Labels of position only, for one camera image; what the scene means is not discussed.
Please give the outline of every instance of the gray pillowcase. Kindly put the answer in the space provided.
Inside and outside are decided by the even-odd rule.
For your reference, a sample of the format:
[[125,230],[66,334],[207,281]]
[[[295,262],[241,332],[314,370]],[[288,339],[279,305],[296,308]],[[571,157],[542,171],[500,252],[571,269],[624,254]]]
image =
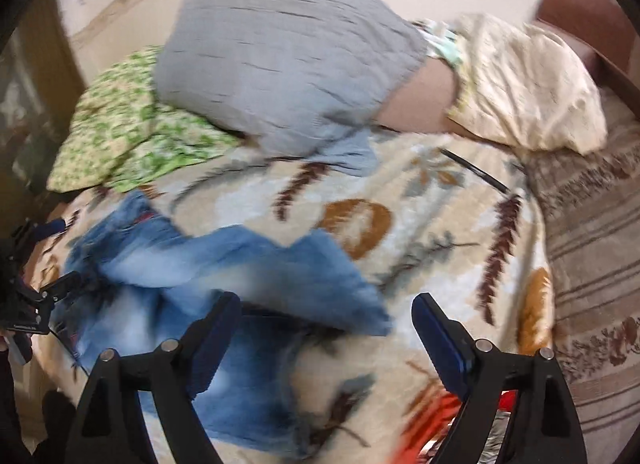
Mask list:
[[306,157],[367,126],[426,42],[380,0],[184,0],[159,99]]

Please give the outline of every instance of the black cable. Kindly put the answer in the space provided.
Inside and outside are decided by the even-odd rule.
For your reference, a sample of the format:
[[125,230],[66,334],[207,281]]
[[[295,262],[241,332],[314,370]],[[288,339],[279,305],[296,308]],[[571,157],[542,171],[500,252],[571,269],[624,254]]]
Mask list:
[[86,368],[84,368],[82,366],[82,363],[80,362],[80,359],[78,358],[78,356],[76,355],[76,353],[70,349],[68,346],[66,346],[66,343],[62,341],[62,339],[60,338],[60,336],[58,336],[58,333],[55,330],[50,330],[50,332],[56,337],[56,339],[60,342],[60,344],[65,348],[65,350],[67,352],[69,352],[69,355],[71,356],[71,358],[73,359],[74,363],[82,368],[82,371],[84,372],[84,374],[89,377],[89,372],[86,371]]

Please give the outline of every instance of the black pen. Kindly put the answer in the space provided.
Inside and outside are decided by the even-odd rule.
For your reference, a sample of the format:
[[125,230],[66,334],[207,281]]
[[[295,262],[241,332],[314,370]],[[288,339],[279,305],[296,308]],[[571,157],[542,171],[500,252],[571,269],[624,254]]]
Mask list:
[[449,150],[445,150],[444,148],[441,148],[440,151],[442,152],[442,155],[445,155],[446,157],[449,157],[451,160],[455,161],[460,166],[463,166],[464,168],[467,168],[468,170],[471,170],[478,177],[480,177],[486,183],[491,184],[491,186],[493,186],[498,191],[501,191],[504,194],[508,194],[509,193],[509,188],[507,188],[503,183],[501,183],[500,181],[494,179],[487,172],[480,170],[480,168],[476,168],[468,160],[465,160],[462,157],[458,157],[456,154],[453,154]]

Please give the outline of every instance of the floral blanket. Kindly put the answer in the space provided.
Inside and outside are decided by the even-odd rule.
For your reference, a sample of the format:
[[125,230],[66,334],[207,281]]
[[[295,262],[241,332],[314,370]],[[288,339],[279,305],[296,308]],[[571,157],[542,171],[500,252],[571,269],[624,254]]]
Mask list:
[[86,90],[48,190],[64,193],[105,184],[128,191],[239,144],[206,119],[156,101],[153,70],[160,50],[149,46],[131,54]]
[[[281,244],[324,228],[386,298],[395,328],[386,338],[332,333],[300,353],[292,377],[299,408],[330,436],[316,458],[327,463],[386,463],[401,433],[433,400],[435,373],[411,322],[410,306],[430,292],[475,338],[507,351],[533,353],[550,342],[553,296],[540,209],[516,158],[456,136],[376,131],[380,166],[368,177],[323,164],[267,162],[237,148],[143,186],[159,212],[186,234],[244,224]],[[444,147],[506,184],[503,195],[444,157]],[[39,288],[60,274],[74,240],[118,205],[98,187],[65,212],[71,226],[47,241],[34,272]],[[34,352],[54,382],[75,400],[84,376],[53,336]],[[366,382],[358,407],[337,401],[343,383]],[[157,419],[150,433],[161,462],[171,462]],[[270,464],[279,458],[214,442],[223,461]]]

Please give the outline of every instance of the blue gripper pad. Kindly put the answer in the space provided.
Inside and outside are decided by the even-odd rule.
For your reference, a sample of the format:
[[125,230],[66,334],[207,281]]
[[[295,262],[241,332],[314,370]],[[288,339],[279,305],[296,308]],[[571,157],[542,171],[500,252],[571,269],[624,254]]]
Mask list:
[[414,298],[411,317],[442,384],[464,401],[469,392],[468,373],[474,362],[468,346],[470,336],[460,323],[447,318],[429,293]]
[[217,302],[207,317],[190,326],[180,340],[180,342],[186,341],[189,330],[193,331],[196,324],[199,324],[197,329],[202,341],[199,346],[193,347],[187,382],[187,394],[191,399],[209,388],[241,316],[240,299],[232,292],[220,292]]

